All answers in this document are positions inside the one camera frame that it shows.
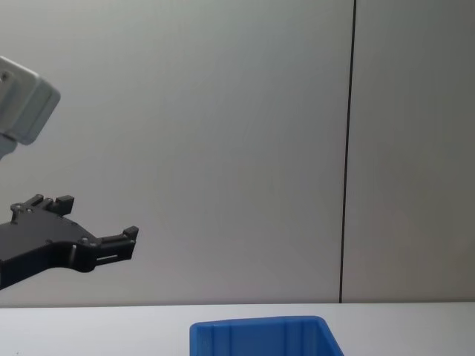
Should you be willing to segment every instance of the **black vertical line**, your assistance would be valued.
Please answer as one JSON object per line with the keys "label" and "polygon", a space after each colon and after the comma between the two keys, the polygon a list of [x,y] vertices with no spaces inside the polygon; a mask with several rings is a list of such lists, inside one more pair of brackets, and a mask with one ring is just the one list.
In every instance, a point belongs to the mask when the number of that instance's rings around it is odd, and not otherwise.
{"label": "black vertical line", "polygon": [[346,213],[347,213],[348,142],[350,141],[351,92],[352,92],[352,86],[353,86],[353,57],[355,53],[355,26],[356,26],[356,0],[353,0],[353,26],[352,26],[352,32],[351,32],[350,80],[348,81],[347,136],[345,140],[345,150],[344,150],[343,212],[341,215],[340,295],[338,299],[340,303],[343,297],[344,226],[345,226],[345,218],[346,218]]}

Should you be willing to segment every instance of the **gray wall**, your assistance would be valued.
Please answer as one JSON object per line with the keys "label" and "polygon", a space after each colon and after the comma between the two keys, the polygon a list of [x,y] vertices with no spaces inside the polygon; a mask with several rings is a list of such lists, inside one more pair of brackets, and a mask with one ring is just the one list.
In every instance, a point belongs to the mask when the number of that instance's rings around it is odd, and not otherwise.
{"label": "gray wall", "polygon": [[47,271],[0,305],[338,298],[350,0],[4,0],[1,54],[62,101],[0,164],[0,220],[72,194],[134,259]]}
{"label": "gray wall", "polygon": [[475,5],[361,0],[344,301],[475,298]]}

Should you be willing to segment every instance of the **blue container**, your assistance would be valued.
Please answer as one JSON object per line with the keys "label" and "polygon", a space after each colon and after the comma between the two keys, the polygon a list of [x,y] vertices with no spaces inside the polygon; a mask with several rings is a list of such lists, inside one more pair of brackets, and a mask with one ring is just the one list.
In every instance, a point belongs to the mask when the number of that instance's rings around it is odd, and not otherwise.
{"label": "blue container", "polygon": [[343,356],[321,317],[263,317],[193,324],[190,356]]}

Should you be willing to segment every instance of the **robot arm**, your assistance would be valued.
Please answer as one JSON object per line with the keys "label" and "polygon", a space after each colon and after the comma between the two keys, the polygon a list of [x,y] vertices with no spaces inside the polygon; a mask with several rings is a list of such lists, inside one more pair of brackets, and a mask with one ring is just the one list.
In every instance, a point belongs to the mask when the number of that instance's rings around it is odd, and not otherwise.
{"label": "robot arm", "polygon": [[[39,135],[60,99],[38,74],[0,57],[0,159]],[[0,225],[0,289],[53,267],[80,272],[130,260],[139,229],[98,238],[64,216],[74,198],[36,195],[12,204],[11,221]]]}

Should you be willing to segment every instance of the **white table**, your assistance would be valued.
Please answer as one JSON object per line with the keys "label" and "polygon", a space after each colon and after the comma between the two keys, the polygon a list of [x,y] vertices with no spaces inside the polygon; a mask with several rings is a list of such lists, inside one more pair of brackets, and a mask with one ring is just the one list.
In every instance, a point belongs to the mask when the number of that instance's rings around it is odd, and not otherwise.
{"label": "white table", "polygon": [[319,315],[345,355],[475,355],[475,303],[0,309],[1,356],[187,356],[204,320]]}

